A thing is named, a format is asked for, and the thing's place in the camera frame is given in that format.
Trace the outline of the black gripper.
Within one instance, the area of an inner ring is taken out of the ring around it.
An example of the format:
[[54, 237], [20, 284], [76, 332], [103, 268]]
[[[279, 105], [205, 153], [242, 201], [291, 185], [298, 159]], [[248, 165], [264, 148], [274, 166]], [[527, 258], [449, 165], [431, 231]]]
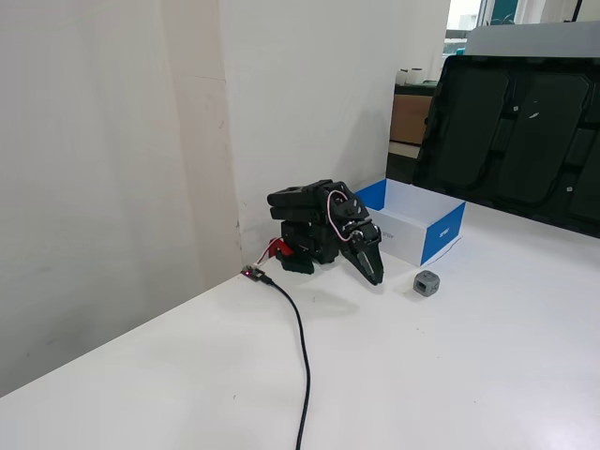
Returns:
[[381, 230], [360, 199], [337, 200], [337, 231], [343, 256], [371, 285], [381, 284]]

